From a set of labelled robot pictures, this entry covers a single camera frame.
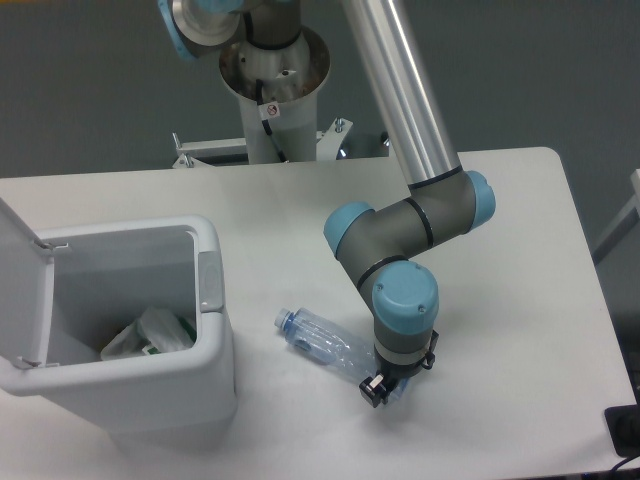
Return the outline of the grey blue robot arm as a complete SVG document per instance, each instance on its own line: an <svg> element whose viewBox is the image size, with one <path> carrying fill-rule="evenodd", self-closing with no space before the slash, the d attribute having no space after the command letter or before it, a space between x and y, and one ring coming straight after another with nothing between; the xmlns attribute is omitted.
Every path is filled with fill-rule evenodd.
<svg viewBox="0 0 640 480"><path fill-rule="evenodd" d="M219 56L241 110L252 164L316 161L317 95L330 69L323 39L301 20L297 1L162 1L177 54ZM465 170L441 120L399 1L343 5L407 198L376 210L352 202L335 210L325 238L373 315L376 367L360 384L372 405L434 363L437 282L415 257L491 219L495 195Z"/></svg>

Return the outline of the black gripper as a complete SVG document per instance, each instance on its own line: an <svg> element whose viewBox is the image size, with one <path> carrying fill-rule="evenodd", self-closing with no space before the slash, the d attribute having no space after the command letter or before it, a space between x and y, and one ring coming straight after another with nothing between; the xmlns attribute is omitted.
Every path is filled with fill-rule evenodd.
<svg viewBox="0 0 640 480"><path fill-rule="evenodd" d="M435 329L430 332L430 338L421 350L419 367L423 370L431 370L435 364L435 349L439 340L439 334ZM396 365L391 363L381 364L373 377L365 378L359 384L362 397L373 407L387 405L396 387L417 374L417 365Z"/></svg>

